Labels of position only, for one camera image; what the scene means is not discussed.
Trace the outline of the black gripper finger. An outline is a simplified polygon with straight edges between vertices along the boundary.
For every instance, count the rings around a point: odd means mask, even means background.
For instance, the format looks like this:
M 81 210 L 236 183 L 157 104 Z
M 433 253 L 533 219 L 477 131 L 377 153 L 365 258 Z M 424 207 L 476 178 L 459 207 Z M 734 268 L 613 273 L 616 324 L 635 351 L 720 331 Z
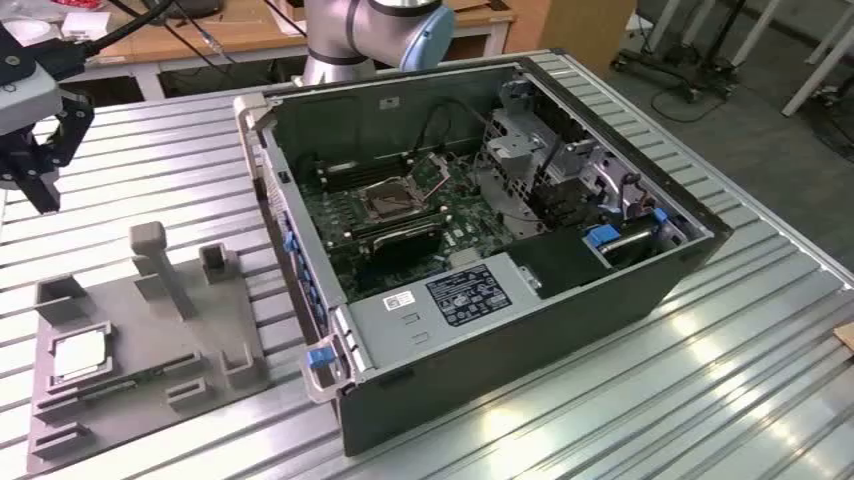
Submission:
M 93 120 L 93 107 L 84 95 L 61 91 L 60 99 L 61 108 L 56 114 L 58 124 L 46 140 L 40 143 L 48 145 L 53 151 L 54 174 L 70 163 Z M 60 209 L 60 194 L 53 184 L 48 185 L 40 180 L 24 180 L 18 185 L 40 214 Z

